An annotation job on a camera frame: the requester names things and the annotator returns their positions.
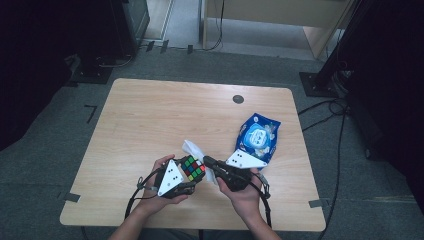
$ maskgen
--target gray carpet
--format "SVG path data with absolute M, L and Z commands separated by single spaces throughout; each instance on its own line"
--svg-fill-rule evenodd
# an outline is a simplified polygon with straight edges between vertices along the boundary
M 64 202 L 58 195 L 71 188 L 116 78 L 285 87 L 293 91 L 298 110 L 324 100 L 306 97 L 298 77 L 299 71 L 318 72 L 321 62 L 144 50 L 128 65 L 115 68 L 106 85 L 63 87 L 27 134 L 0 152 L 1 240 L 83 239 L 80 228 L 60 224 Z M 88 123 L 92 108 L 85 105 L 98 106 Z M 306 127 L 329 115 L 327 106 L 321 106 L 301 115 L 300 121 Z M 304 133 L 319 195 L 329 201 L 336 182 L 341 120 L 332 118 Z M 329 209 L 324 208 L 326 216 Z M 114 228 L 86 230 L 89 239 L 105 239 Z M 280 235 L 283 239 L 317 239 L 319 233 Z M 349 116 L 341 146 L 339 195 L 324 239 L 424 239 L 424 217 L 405 178 L 388 163 L 365 158 L 361 136 Z

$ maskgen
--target cable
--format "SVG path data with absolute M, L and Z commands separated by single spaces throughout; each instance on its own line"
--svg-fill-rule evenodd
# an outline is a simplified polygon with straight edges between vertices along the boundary
M 152 199 L 155 198 L 157 196 L 157 194 L 155 194 L 154 196 L 151 197 L 147 197 L 147 198 L 134 198 L 135 200 L 143 200 L 143 199 Z
M 333 216 L 334 206 L 336 205 L 337 195 L 339 193 L 339 183 L 340 183 L 340 148 L 341 148 L 341 143 L 342 143 L 342 135 L 343 135 L 343 128 L 344 128 L 345 118 L 346 118 L 346 110 L 343 113 L 342 126 L 340 127 L 340 134 L 339 134 L 339 143 L 338 143 L 338 146 L 337 146 L 337 176 L 336 176 L 336 186 L 334 187 L 334 196 L 333 196 L 333 200 L 331 201 L 331 208 L 330 208 L 330 212 L 328 213 L 328 218 L 326 220 L 325 229 L 319 235 L 318 240 L 321 240 L 324 237 L 325 233 L 327 232 L 328 225 L 330 224 L 331 217 Z
M 114 67 L 123 67 L 125 65 L 127 65 L 129 62 L 131 62 L 132 60 L 132 56 L 127 55 L 127 57 L 130 57 L 130 59 L 128 59 L 126 62 L 122 63 L 122 64 L 117 64 L 117 65 L 104 65 L 104 64 L 99 64 L 99 67 L 105 67 L 105 68 L 114 68 Z
M 209 49 L 203 49 L 203 51 L 211 51 L 211 50 L 214 50 L 215 48 L 217 48 L 221 43 L 222 43 L 222 19 L 223 19 L 223 17 L 224 17 L 224 8 L 225 8 L 225 0 L 222 0 L 222 7 L 221 7 L 221 19 L 220 19 L 220 26 L 219 26 L 219 28 L 218 28 L 218 31 L 219 31 L 219 38 L 218 38 L 218 40 L 216 41 L 216 43 L 215 43 L 215 45 L 212 47 L 212 48 L 209 48 Z
M 87 233 L 85 232 L 85 227 L 81 227 L 81 232 L 84 240 L 88 240 Z
M 215 24 L 216 24 L 216 27 L 217 27 L 217 29 L 219 31 L 219 38 L 216 41 L 215 45 L 213 47 L 211 47 L 211 48 L 208 48 L 208 49 L 193 49 L 193 51 L 204 51 L 204 52 L 208 52 L 208 51 L 212 51 L 212 50 L 216 49 L 220 44 L 223 45 L 223 43 L 222 43 L 222 20 L 223 20 L 223 17 L 224 17 L 224 9 L 225 9 L 225 0 L 222 1 L 221 17 L 220 17 L 220 24 L 219 24 L 219 26 L 218 26 L 218 19 L 217 18 L 215 19 Z M 147 47 L 147 46 L 148 45 L 146 45 L 146 44 L 140 45 L 139 49 L 141 49 L 143 47 Z M 188 48 L 182 48 L 182 47 L 167 47 L 167 48 L 177 49 L 177 50 L 185 50 L 185 51 L 188 49 Z
M 256 189 L 256 191 L 258 191 L 259 197 L 261 197 L 262 202 L 264 203 L 264 206 L 265 206 L 266 222 L 267 222 L 268 226 L 270 228 L 272 228 L 271 208 L 269 207 L 268 200 L 266 199 L 265 194 L 252 182 L 249 182 L 249 185 L 252 186 L 254 189 Z
M 341 98 L 335 98 L 335 99 L 332 99 L 332 100 L 326 100 L 326 101 L 322 101 L 322 102 L 316 103 L 316 104 L 314 104 L 314 105 L 312 105 L 310 107 L 307 107 L 307 108 L 303 109 L 302 111 L 298 112 L 297 115 L 300 116 L 300 115 L 304 114 L 305 112 L 307 112 L 307 111 L 309 111 L 311 109 L 314 109 L 314 108 L 316 108 L 316 107 L 318 107 L 318 106 L 320 106 L 320 105 L 322 105 L 324 103 L 331 103 L 331 102 L 338 101 L 338 100 L 341 100 Z
M 142 188 L 141 188 L 141 187 L 139 187 L 139 186 L 144 186 L 144 185 L 146 184 L 146 182 L 147 182 L 147 181 L 149 181 L 149 179 L 150 179 L 151 177 L 153 177 L 153 175 L 155 175 L 155 174 L 156 174 L 156 173 L 158 173 L 160 170 L 162 170 L 162 169 L 163 169 L 163 167 L 164 167 L 164 165 L 160 166 L 160 167 L 159 167 L 159 168 L 157 168 L 155 171 L 151 172 L 151 173 L 149 174 L 149 176 L 147 176 L 147 178 L 146 178 L 146 179 L 144 179 L 144 181 L 142 181 L 141 183 L 140 183 L 140 180 L 141 180 L 142 178 L 140 177 L 139 182 L 138 182 L 138 184 L 137 184 L 137 190 L 135 190 L 134 194 L 131 196 L 130 200 L 128 201 L 127 209 L 125 210 L 125 218 L 127 218 L 127 217 L 130 215 L 132 205 L 133 205 L 134 201 L 136 200 L 135 196 L 136 196 L 136 195 L 137 195 L 137 193 L 140 191 L 140 189 L 142 189 Z
M 330 118 L 332 118 L 332 117 L 335 117 L 335 116 L 341 116 L 341 115 L 343 115 L 343 114 L 344 114 L 344 112 L 346 111 L 346 107 L 345 107 L 345 106 L 343 106 L 343 105 L 341 105 L 340 103 L 338 103 L 337 101 L 339 101 L 339 100 L 342 100 L 342 99 L 336 98 L 336 99 L 333 99 L 333 100 L 323 101 L 323 102 L 320 102 L 320 103 L 314 104 L 314 105 L 312 105 L 311 107 L 306 108 L 305 110 L 301 111 L 301 114 L 302 114 L 302 113 L 304 113 L 304 112 L 306 112 L 306 111 L 308 111 L 308 110 L 310 110 L 310 109 L 312 109 L 312 108 L 315 108 L 315 107 L 317 107 L 317 106 L 319 106 L 319 105 L 322 105 L 322 104 L 324 104 L 324 103 L 329 103 L 329 104 L 328 104 L 328 110 L 332 113 L 330 116 L 328 116 L 328 117 L 326 117 L 326 118 L 324 118 L 324 119 L 322 119 L 322 120 L 320 120 L 320 121 L 318 121 L 318 122 L 316 122 L 316 123 L 313 123 L 312 125 L 309 125 L 308 127 L 304 128 L 304 129 L 302 129 L 302 132 L 305 132 L 305 131 L 307 131 L 308 129 L 310 129 L 310 128 L 312 128 L 312 127 L 315 127 L 316 125 L 318 125 L 318 124 L 320 124 L 320 123 L 326 122 L 326 121 L 328 121 L 328 120 L 329 120 Z M 338 107 L 340 107 L 340 108 L 341 108 L 341 110 L 340 110 L 340 111 L 335 111 L 335 110 L 333 109 L 333 107 L 332 107 L 333 105 L 337 105 Z
M 314 123 L 314 124 L 312 124 L 312 125 L 310 125 L 310 126 L 308 126 L 308 127 L 304 128 L 304 129 L 302 129 L 302 132 L 305 132 L 305 131 L 307 131 L 308 129 L 313 128 L 313 127 L 315 127 L 316 125 L 318 125 L 318 124 L 320 124 L 320 123 L 327 122 L 330 118 L 332 118 L 332 117 L 334 117 L 334 116 L 336 116 L 336 115 L 335 115 L 335 114 L 332 114 L 331 116 L 326 117 L 326 118 L 324 118 L 323 120 L 320 120 L 320 121 L 318 121 L 318 122 L 316 122 L 316 123 Z

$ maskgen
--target blue snack bag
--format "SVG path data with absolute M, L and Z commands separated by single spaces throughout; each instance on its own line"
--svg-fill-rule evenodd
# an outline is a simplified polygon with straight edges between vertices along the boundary
M 281 123 L 253 114 L 240 127 L 235 150 L 240 149 L 266 163 L 271 161 L 277 145 L 277 133 Z

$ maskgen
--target colorful cube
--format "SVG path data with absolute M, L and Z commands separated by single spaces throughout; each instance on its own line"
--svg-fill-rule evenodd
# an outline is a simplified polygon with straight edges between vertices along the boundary
M 190 181 L 200 182 L 205 175 L 205 165 L 191 155 L 182 159 L 181 169 Z

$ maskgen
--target wooden table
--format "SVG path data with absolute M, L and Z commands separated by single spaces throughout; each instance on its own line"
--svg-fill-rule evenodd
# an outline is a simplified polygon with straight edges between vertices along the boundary
M 234 95 L 244 102 L 234 103 Z M 323 230 L 321 207 L 308 203 L 319 197 L 289 89 L 131 79 L 112 86 L 71 189 L 81 198 L 66 202 L 61 223 L 120 225 L 138 178 L 150 173 L 156 159 L 186 156 L 181 147 L 187 139 L 206 155 L 226 160 L 240 126 L 254 112 L 282 122 L 277 150 L 262 170 L 271 186 L 273 229 Z M 188 200 L 154 215 L 147 227 L 246 229 L 229 199 L 206 180 Z

